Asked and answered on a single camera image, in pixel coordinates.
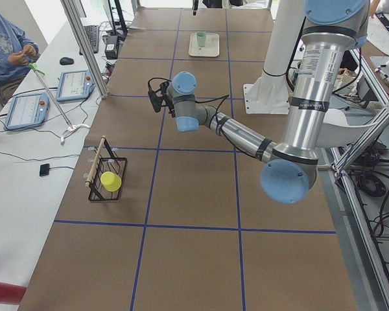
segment white wall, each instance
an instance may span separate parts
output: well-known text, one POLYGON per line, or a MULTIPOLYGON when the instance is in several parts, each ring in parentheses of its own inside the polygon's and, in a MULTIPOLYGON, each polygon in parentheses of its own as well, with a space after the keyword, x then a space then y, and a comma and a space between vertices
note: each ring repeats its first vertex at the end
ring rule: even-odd
POLYGON ((26 36, 38 44, 40 51, 45 50, 47 47, 45 37, 24 0, 0 0, 0 14, 23 29, 26 36))
POLYGON ((67 21, 60 0, 25 0, 25 2, 47 43, 50 43, 67 21))

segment blue sweater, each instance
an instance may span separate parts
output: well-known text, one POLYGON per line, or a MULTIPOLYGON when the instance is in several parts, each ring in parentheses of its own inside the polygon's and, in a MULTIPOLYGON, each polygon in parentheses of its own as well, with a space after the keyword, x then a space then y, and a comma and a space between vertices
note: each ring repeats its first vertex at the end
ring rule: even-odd
POLYGON ((26 44, 33 45, 38 52, 38 46, 25 37, 25 32, 0 14, 0 84, 27 75, 29 67, 13 66, 7 60, 10 54, 23 50, 26 44))

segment label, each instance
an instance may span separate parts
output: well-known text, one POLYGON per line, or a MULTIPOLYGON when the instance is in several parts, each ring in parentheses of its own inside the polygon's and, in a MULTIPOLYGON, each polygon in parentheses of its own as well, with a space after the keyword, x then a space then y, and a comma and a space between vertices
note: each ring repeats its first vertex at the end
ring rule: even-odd
POLYGON ((334 84, 335 73, 341 63, 337 54, 336 51, 324 49, 305 51, 299 75, 313 78, 317 82, 334 84))
POLYGON ((299 110, 316 110, 327 112, 329 109, 329 102, 293 97, 291 100, 291 106, 296 106, 299 110))

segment white table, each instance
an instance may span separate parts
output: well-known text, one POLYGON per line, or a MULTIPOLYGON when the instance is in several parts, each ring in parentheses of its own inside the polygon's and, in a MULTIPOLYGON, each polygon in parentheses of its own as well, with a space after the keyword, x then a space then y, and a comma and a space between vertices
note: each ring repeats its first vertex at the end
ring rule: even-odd
MULTIPOLYGON (((48 48, 42 52, 37 63, 38 68, 45 72, 45 81, 49 87, 58 85, 58 78, 62 72, 87 69, 85 59, 78 51, 78 45, 67 22, 48 48), (63 56, 73 58, 75 63, 61 66, 59 59, 63 56)), ((104 69, 106 62, 101 57, 103 55, 104 45, 101 40, 99 53, 95 55, 101 70, 104 69)), ((16 93, 39 88, 42 88, 39 80, 30 72, 16 93)), ((98 102, 99 92, 95 88, 82 105, 89 115, 85 121, 88 125, 92 123, 97 112, 98 102)), ((62 104, 62 108, 67 111, 79 103, 62 104)), ((9 104, 1 113, 6 113, 8 107, 9 104)), ((59 111, 51 104, 47 118, 57 115, 59 111)), ((80 124, 85 113, 78 107, 67 116, 73 124, 80 124)), ((49 130, 60 136, 66 128, 65 120, 59 116, 37 129, 49 130)), ((3 124, 0 122, 0 131, 2 130, 3 124)), ((87 134, 88 130, 81 128, 61 146, 60 139, 51 133, 39 133, 34 130, 1 132, 0 151, 25 159, 78 155, 87 134)), ((26 162, 0 154, 0 282, 28 285, 72 174, 69 168, 58 168, 51 170, 48 176, 39 177, 40 165, 50 163, 51 167, 75 167, 77 159, 78 157, 67 157, 26 162)), ((0 305, 0 311, 16 309, 17 306, 0 305)))

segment wire rack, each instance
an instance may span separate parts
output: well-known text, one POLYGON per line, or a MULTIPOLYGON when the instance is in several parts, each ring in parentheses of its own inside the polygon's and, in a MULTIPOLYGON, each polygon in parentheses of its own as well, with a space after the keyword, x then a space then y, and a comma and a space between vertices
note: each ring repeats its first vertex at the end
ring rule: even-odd
POLYGON ((91 170, 85 182, 85 185, 91 189, 88 200, 91 202, 118 200, 121 195, 121 189, 123 188, 127 162, 126 157, 118 157, 112 151, 105 136, 102 136, 98 149, 95 152, 91 170), (111 192, 104 188, 100 180, 104 172, 113 172, 121 178, 121 187, 117 191, 111 192))

